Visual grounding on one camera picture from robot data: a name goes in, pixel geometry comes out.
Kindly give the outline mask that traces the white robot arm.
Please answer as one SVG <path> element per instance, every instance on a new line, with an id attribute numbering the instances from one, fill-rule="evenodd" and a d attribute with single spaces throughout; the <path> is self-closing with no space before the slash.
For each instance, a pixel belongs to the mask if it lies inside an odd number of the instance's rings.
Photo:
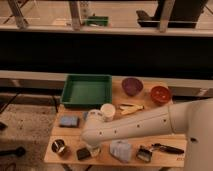
<path id="1" fill-rule="evenodd" d="M 97 112 L 89 113 L 81 137 L 96 148 L 104 141 L 166 134 L 186 135 L 184 171 L 213 171 L 213 98 L 162 106 L 111 122 Z"/>

